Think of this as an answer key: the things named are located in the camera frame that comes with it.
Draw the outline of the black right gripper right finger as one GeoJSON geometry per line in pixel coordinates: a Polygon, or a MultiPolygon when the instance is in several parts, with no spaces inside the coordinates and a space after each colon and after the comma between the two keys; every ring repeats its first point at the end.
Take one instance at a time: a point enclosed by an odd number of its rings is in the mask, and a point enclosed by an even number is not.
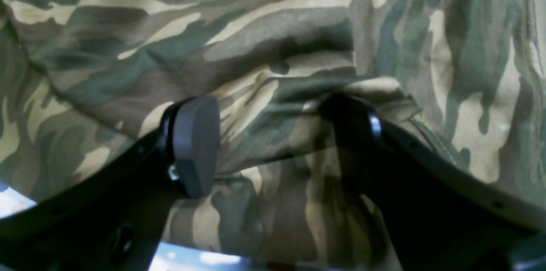
{"type": "Polygon", "coordinates": [[[406,271],[543,271],[545,210],[461,172],[376,110],[343,94],[333,123],[343,187],[383,214],[406,271]]]}

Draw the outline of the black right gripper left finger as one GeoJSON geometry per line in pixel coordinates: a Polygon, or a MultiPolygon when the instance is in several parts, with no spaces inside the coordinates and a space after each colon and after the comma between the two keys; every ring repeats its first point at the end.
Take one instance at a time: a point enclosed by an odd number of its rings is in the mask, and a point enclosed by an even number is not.
{"type": "Polygon", "coordinates": [[[160,126],[80,184],[1,220],[3,271],[146,271],[178,199],[210,194],[220,104],[170,105],[160,126]]]}

